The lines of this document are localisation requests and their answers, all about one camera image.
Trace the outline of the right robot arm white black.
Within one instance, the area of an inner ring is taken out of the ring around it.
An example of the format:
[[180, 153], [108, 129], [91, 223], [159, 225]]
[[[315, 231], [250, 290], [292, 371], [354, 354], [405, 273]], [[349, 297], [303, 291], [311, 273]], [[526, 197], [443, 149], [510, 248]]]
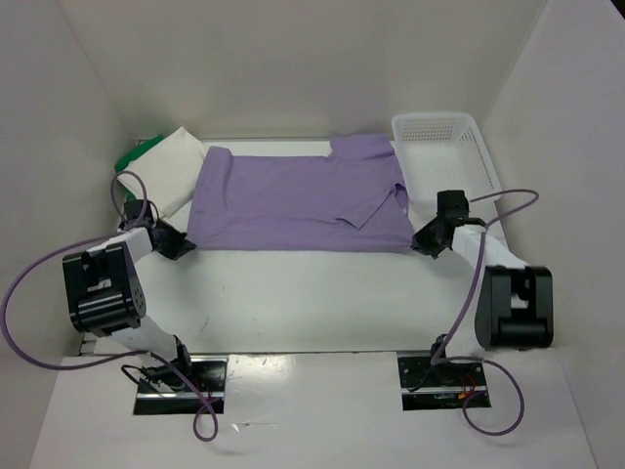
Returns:
[[546, 349], [554, 340], [553, 276], [512, 253], [488, 232], [479, 218], [447, 221], [434, 218], [412, 238], [412, 249], [436, 259], [445, 250], [474, 271], [458, 317], [442, 336], [428, 362], [431, 377], [449, 384], [463, 370], [460, 357], [446, 351], [469, 308], [476, 303], [474, 332], [486, 351]]

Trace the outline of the white t shirt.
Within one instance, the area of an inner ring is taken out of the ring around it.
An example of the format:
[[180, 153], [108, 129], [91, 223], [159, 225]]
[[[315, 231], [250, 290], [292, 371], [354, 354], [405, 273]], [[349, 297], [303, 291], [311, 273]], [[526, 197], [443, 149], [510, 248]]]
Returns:
[[203, 142], [180, 127], [121, 171], [118, 182], [134, 198], [142, 198], [140, 182], [126, 171], [136, 174], [160, 215], [171, 217], [191, 200], [207, 152]]

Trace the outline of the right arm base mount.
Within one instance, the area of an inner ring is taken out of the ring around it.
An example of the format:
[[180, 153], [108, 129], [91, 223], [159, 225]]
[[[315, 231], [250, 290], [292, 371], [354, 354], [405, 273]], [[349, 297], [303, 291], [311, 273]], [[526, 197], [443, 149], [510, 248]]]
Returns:
[[428, 352], [396, 354], [403, 411], [491, 407], [482, 366], [477, 362], [431, 365]]

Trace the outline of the green t shirt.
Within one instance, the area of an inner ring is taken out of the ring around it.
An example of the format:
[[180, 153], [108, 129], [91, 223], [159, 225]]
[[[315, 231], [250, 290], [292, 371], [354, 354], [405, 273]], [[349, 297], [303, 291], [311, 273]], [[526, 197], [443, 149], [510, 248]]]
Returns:
[[149, 140], [139, 142], [133, 149], [124, 154], [113, 166], [115, 173], [120, 173], [128, 168], [135, 160], [139, 159], [143, 154], [155, 147], [164, 140], [163, 135], [157, 135]]

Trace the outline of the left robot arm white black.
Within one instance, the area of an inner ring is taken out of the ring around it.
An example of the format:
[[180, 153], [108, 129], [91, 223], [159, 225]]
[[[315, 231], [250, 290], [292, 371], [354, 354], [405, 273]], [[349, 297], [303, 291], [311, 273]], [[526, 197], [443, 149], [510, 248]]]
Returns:
[[95, 247], [65, 256], [62, 271], [73, 327], [140, 353], [148, 378], [176, 391], [186, 389], [195, 376], [188, 349], [148, 315], [136, 264], [153, 252], [176, 261], [195, 249], [185, 233], [157, 222], [121, 230]]

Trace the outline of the purple t shirt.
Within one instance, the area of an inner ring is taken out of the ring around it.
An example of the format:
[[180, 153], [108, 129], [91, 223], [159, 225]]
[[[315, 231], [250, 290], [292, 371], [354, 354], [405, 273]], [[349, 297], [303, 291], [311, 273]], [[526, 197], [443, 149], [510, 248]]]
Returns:
[[328, 155], [209, 148], [188, 238], [207, 250], [404, 253], [413, 228], [395, 150], [381, 134], [333, 137]]

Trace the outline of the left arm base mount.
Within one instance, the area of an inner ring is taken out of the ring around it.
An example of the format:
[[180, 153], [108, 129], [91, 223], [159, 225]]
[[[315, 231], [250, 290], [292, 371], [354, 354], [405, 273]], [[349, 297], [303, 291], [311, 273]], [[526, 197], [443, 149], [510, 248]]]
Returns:
[[136, 386], [135, 415], [194, 414], [200, 409], [201, 401], [193, 388], [212, 403], [217, 414], [222, 414], [228, 363], [226, 356], [191, 355], [187, 378], [191, 385], [166, 365], [144, 368], [122, 364], [120, 370]]

